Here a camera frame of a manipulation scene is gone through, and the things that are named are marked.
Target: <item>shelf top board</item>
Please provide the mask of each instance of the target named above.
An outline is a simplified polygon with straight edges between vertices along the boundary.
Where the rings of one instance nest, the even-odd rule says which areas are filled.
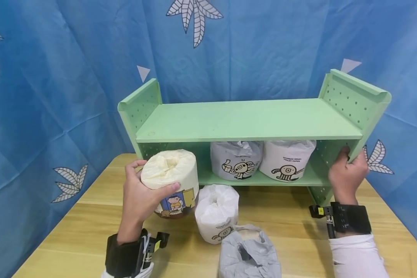
[[[162,104],[138,143],[360,139],[360,129],[322,99]]]

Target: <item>blue backdrop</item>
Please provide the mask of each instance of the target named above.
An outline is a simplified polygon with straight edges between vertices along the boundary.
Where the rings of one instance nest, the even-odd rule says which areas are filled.
[[[368,179],[417,238],[417,0],[1,0],[0,277],[106,165],[116,105],[316,97],[331,68],[390,91]]]

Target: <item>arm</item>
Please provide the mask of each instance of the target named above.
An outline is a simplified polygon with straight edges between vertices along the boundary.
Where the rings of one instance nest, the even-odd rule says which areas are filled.
[[[175,183],[156,190],[147,188],[140,181],[141,172],[136,172],[136,168],[146,162],[136,160],[125,167],[122,220],[118,233],[108,238],[106,269],[101,278],[113,278],[115,273],[123,273],[116,278],[130,277],[132,270],[135,269],[136,258],[143,257],[145,252],[140,246],[149,238],[147,231],[142,229],[145,219],[153,214],[163,198],[172,195],[180,187],[179,183]],[[148,268],[136,275],[136,278],[148,278],[153,266],[154,264],[151,263]]]
[[[343,205],[358,205],[357,188],[369,170],[363,151],[349,164],[348,154],[348,147],[338,154],[329,170],[329,181],[335,201]],[[329,240],[336,278],[389,278],[372,234],[337,232],[336,237]]]

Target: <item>green shelf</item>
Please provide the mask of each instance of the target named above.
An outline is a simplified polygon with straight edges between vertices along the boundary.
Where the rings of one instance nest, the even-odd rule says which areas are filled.
[[[317,98],[164,104],[136,133],[138,143],[361,137],[356,126]]]
[[[318,98],[163,104],[151,79],[123,99],[118,111],[139,158],[166,149],[197,157],[201,185],[306,186],[322,205],[331,197],[329,166],[347,144],[353,159],[391,101],[389,92],[338,70],[326,74]],[[285,183],[257,172],[227,181],[211,171],[210,141],[317,140],[303,178]]]

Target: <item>white toilet paper roll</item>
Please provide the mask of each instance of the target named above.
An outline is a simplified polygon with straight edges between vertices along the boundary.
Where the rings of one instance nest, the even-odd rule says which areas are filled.
[[[162,199],[156,213],[164,218],[179,219],[196,205],[199,191],[196,157],[184,149],[159,152],[144,165],[141,181],[150,189],[179,182],[179,191]]]
[[[238,222],[239,194],[227,185],[206,185],[199,191],[195,210],[196,223],[202,238],[219,244]]]
[[[211,142],[212,171],[229,181],[250,178],[258,170],[262,148],[261,141]]]
[[[315,140],[266,141],[259,170],[277,181],[296,181],[303,176],[316,146]]]

